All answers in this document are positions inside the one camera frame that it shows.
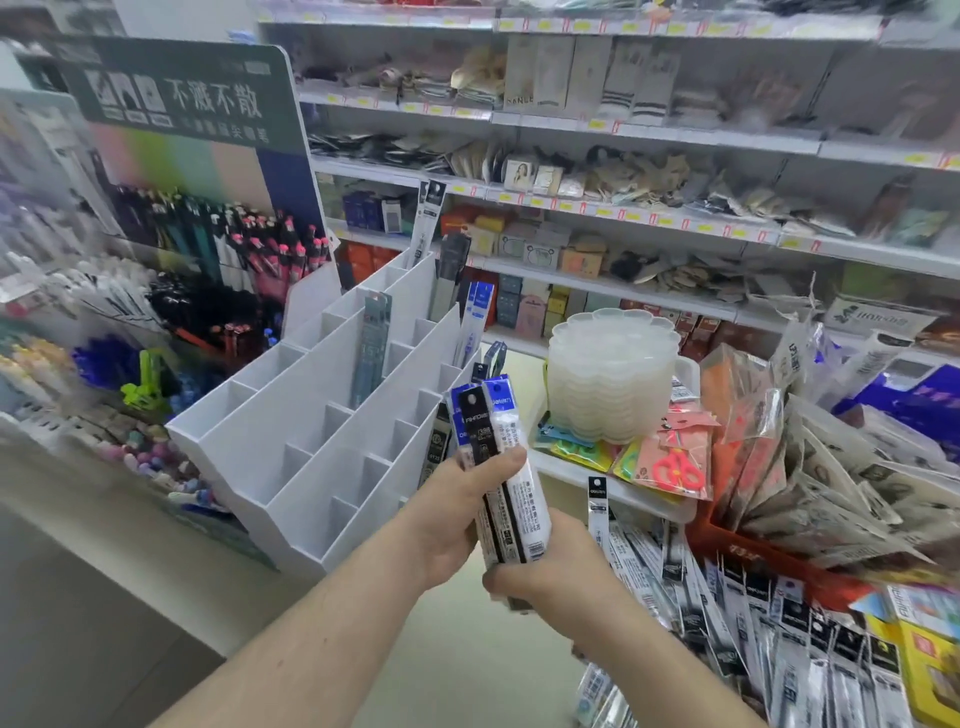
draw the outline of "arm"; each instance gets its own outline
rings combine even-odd
[[[523,448],[468,473],[447,460],[400,512],[300,602],[161,716],[154,728],[349,726],[420,595],[476,543],[481,497]]]
[[[488,591],[530,602],[610,675],[643,725],[766,725],[636,601],[580,521],[555,509],[550,519],[543,558],[494,567],[484,575]]]

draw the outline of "pen display stand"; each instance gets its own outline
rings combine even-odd
[[[402,256],[305,321],[167,425],[216,498],[284,571],[323,577],[416,490],[460,316],[427,320],[433,255]],[[393,297],[384,379],[355,410],[364,298]]]

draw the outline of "dark green sign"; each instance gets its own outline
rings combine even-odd
[[[306,154],[281,48],[76,36],[45,45],[88,121]]]

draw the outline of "blue pen refill package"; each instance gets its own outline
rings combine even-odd
[[[457,450],[465,468],[480,465],[516,445],[527,446],[506,375],[457,387],[450,398]],[[487,567],[525,564],[541,558],[550,539],[550,525],[540,479],[530,463],[524,463],[516,475],[484,496],[477,515]],[[529,609],[521,603],[510,606]]]

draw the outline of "floor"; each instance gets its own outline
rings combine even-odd
[[[222,662],[0,509],[0,725],[143,728]]]

